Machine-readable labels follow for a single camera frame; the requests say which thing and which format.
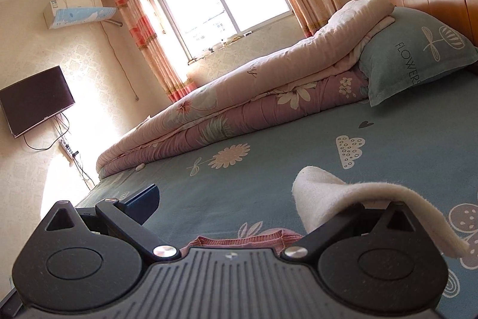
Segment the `white power strip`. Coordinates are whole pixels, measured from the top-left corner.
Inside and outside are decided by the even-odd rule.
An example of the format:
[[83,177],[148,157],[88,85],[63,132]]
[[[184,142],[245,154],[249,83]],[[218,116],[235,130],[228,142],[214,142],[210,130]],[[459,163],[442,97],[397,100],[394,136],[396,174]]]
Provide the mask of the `white power strip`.
[[74,162],[76,160],[76,157],[78,156],[79,152],[77,150],[74,150],[69,143],[67,143],[63,138],[59,140],[59,144],[61,149],[64,151],[66,154],[66,157],[69,159],[69,161]]

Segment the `teal flowers pillow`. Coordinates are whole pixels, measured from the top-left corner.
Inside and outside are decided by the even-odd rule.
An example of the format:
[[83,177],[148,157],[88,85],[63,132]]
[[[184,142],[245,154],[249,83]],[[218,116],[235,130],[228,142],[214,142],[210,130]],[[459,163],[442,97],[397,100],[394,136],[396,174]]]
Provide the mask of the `teal flowers pillow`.
[[477,47],[432,15],[395,7],[391,16],[395,22],[364,46],[359,60],[372,107],[477,62]]

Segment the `black wall television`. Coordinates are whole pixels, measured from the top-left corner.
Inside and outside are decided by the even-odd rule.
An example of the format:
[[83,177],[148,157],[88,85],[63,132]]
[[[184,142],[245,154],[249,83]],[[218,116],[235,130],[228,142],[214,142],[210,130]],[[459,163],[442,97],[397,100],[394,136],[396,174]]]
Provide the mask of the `black wall television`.
[[1,90],[1,108],[14,138],[69,109],[74,103],[59,65]]

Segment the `teal floral bed sheet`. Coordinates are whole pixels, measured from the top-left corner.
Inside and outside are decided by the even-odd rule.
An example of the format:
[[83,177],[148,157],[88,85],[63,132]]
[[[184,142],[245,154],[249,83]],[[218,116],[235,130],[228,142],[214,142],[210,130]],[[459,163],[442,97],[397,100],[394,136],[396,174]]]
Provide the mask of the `teal floral bed sheet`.
[[470,244],[449,259],[438,306],[447,318],[477,315],[477,74],[459,71],[382,104],[329,109],[230,138],[143,170],[103,179],[82,207],[155,184],[160,207],[147,221],[184,247],[198,236],[246,238],[272,228],[303,233],[292,198],[300,170],[316,166],[347,183],[389,182],[416,191]]

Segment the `pink and cream sweater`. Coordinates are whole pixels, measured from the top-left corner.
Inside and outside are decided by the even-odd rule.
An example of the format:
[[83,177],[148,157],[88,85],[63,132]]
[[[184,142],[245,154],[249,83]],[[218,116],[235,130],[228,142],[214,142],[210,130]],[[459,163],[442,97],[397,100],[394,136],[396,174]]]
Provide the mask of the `pink and cream sweater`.
[[277,254],[294,246],[302,235],[324,226],[339,212],[359,204],[384,210],[394,202],[408,206],[442,254],[464,257],[469,245],[453,231],[445,216],[418,193],[400,184],[348,184],[326,170],[307,166],[297,176],[236,177],[208,184],[193,196],[188,217],[210,222],[181,248],[271,248]]

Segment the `folded pink floral quilt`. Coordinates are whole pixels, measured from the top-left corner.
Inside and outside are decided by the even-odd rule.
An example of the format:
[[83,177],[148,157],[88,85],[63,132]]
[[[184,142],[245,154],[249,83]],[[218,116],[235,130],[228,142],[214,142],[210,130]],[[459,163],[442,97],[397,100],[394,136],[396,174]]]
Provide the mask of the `folded pink floral quilt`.
[[282,87],[296,87],[350,70],[366,39],[393,22],[390,0],[351,0],[311,37],[253,59],[171,104],[122,136],[96,161],[101,177],[118,171],[120,159],[158,143],[188,125],[246,104]]

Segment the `white air conditioner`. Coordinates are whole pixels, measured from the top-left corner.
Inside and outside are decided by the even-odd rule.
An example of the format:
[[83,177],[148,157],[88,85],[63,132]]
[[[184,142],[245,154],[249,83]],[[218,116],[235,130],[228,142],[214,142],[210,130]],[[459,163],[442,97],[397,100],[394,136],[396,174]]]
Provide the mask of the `white air conditioner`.
[[43,10],[48,29],[65,28],[111,19],[117,7],[105,7],[101,0],[52,0]]

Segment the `small white remote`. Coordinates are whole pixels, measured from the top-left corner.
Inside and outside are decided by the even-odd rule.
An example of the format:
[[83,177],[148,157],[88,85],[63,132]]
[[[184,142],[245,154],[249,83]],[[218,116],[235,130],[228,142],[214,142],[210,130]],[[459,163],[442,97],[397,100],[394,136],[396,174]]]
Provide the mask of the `small white remote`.
[[138,166],[136,167],[135,170],[138,172],[138,171],[144,169],[144,167],[145,167],[145,164],[140,164],[140,165],[138,165]]

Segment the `left striped curtain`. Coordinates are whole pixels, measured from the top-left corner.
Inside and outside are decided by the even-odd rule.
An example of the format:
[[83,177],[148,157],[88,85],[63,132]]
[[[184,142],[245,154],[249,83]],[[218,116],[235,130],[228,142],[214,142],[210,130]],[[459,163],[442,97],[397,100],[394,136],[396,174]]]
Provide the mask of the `left striped curtain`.
[[156,76],[165,95],[179,101],[195,90],[194,82],[181,75],[163,50],[159,34],[164,31],[149,0],[114,0],[139,52]]

